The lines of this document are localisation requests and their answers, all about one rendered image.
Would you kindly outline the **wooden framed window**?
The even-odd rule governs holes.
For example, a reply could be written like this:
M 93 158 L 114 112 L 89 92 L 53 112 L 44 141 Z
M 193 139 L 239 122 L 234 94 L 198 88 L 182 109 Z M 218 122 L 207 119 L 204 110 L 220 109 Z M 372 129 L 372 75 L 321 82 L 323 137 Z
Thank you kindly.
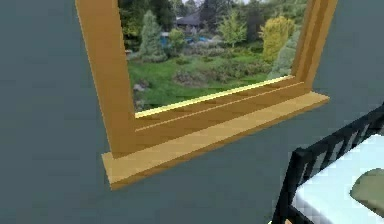
M 328 102 L 313 82 L 338 0 L 309 0 L 292 73 L 136 112 L 117 0 L 75 0 L 109 143 L 102 161 L 117 190 Z

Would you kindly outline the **black framed white bed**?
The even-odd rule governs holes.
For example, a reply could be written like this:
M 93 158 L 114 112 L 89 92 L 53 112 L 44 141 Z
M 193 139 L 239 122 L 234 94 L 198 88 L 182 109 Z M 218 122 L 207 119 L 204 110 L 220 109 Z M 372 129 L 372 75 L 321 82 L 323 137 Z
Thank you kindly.
M 384 104 L 307 148 L 292 152 L 268 224 L 384 224 L 350 196 L 354 183 L 384 169 Z

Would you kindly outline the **olive green pillow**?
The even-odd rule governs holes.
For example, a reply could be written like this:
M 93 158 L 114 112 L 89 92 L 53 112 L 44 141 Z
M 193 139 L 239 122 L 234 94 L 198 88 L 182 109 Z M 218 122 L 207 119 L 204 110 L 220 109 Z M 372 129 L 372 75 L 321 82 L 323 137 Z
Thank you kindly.
M 375 168 L 360 175 L 350 190 L 350 196 L 384 218 L 384 169 Z

